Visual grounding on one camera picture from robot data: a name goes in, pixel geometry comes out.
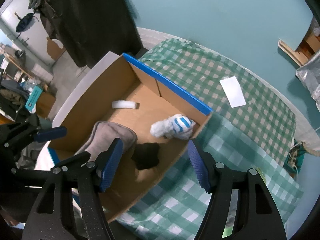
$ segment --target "plaid fabric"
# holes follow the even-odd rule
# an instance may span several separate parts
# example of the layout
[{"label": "plaid fabric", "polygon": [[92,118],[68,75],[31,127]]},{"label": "plaid fabric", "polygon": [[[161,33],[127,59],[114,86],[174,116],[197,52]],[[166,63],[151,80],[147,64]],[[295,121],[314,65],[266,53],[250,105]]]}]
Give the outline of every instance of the plaid fabric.
[{"label": "plaid fabric", "polygon": [[[295,131],[295,116],[274,92],[237,63],[178,39],[161,42],[141,62],[224,116],[284,165]],[[245,106],[231,108],[219,83],[232,76],[240,83]]]},{"label": "plaid fabric", "polygon": [[[299,185],[267,153],[232,125],[213,113],[197,137],[203,150],[229,168],[247,171],[256,168],[264,178],[286,222],[302,197]],[[141,239],[194,239],[204,218],[210,194],[202,189],[187,154],[184,154],[135,206],[118,221]],[[228,221],[235,216],[230,209]],[[225,235],[232,226],[228,224]]]}]

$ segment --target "white door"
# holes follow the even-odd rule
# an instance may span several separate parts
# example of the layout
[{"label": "white door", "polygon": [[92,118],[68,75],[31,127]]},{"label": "white door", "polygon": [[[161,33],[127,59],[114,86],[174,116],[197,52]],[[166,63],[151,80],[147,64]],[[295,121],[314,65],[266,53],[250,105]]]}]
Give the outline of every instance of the white door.
[{"label": "white door", "polygon": [[[0,18],[16,37],[19,35],[19,33],[16,33],[16,27],[19,19],[15,13],[21,18],[28,13],[33,13],[33,10],[28,9],[28,5],[29,0],[12,0],[0,15]],[[39,13],[35,14],[33,22],[33,25],[30,25],[27,31],[21,33],[19,40],[25,46],[27,46],[28,49],[31,50],[40,60],[42,60],[48,66],[51,66],[55,60],[53,60],[47,53],[48,34],[40,21]],[[57,41],[57,43],[59,47],[62,47],[61,42]]]}]

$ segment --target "blue stripe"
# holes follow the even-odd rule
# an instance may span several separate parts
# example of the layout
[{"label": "blue stripe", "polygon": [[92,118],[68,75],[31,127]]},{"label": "blue stripe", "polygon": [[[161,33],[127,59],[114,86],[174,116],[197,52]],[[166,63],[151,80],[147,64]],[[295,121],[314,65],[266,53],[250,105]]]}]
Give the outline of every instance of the blue stripe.
[{"label": "blue stripe", "polygon": [[50,157],[51,157],[54,165],[56,165],[57,163],[60,162],[60,160],[58,158],[58,155],[57,155],[57,153],[56,153],[56,151],[54,149],[48,147],[48,152],[50,154]]},{"label": "blue stripe", "polygon": [[122,54],[126,61],[136,66],[138,69],[142,70],[143,72],[147,73],[149,76],[155,78],[162,84],[164,84],[166,87],[168,87],[170,90],[172,90],[174,93],[176,93],[179,97],[186,100],[189,104],[194,106],[196,109],[198,109],[201,113],[205,115],[209,115],[212,112],[212,109],[207,106],[205,103],[201,102],[198,98],[194,97],[187,91],[185,91],[183,88],[179,87],[175,83],[171,82],[166,77],[162,76],[157,71],[153,70],[152,68],[148,67],[147,65],[143,64],[142,62],[136,60],[135,58],[129,56],[126,53]]},{"label": "blue stripe", "polygon": [[180,126],[180,124],[178,124],[178,120],[177,118],[174,119],[174,122],[178,125],[178,127],[180,128],[180,132],[183,132],[183,128]]},{"label": "blue stripe", "polygon": [[188,128],[190,128],[190,124],[188,124],[187,120],[184,119],[183,117],[180,118],[180,120],[184,123],[184,125]]},{"label": "blue stripe", "polygon": [[174,128],[173,122],[171,122],[171,124],[172,124],[173,130],[174,130],[174,133],[177,133],[177,131],[176,131],[175,128]]}]

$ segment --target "open box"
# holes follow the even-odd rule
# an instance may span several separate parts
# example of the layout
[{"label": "open box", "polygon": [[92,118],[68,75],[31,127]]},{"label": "open box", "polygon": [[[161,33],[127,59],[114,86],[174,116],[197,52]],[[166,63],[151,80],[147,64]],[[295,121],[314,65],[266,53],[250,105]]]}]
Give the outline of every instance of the open box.
[{"label": "open box", "polygon": [[[112,109],[115,100],[140,104],[139,109]],[[148,66],[130,57],[112,52],[103,57],[81,80],[61,107],[54,126],[68,129],[66,137],[51,141],[50,152],[59,160],[71,157],[87,140],[97,121],[124,125],[137,134],[137,143],[160,144],[156,173],[141,182],[136,180],[135,163],[131,160],[134,146],[121,158],[110,188],[100,194],[106,218],[110,222],[133,206],[157,184],[164,173],[185,152],[187,142],[180,139],[155,138],[150,134],[154,122],[175,114],[183,114],[196,122],[193,137],[206,123],[211,109],[201,101],[161,76]]]}]

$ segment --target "teal box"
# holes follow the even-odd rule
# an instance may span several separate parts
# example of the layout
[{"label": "teal box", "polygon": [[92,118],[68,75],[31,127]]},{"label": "teal box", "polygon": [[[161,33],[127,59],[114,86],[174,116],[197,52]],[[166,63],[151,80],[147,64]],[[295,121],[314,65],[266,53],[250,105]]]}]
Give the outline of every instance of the teal box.
[{"label": "teal box", "polygon": [[33,110],[33,107],[37,103],[38,98],[41,95],[41,93],[42,93],[41,87],[35,86],[33,92],[29,96],[28,101],[26,102],[26,109],[28,109],[29,111]]}]

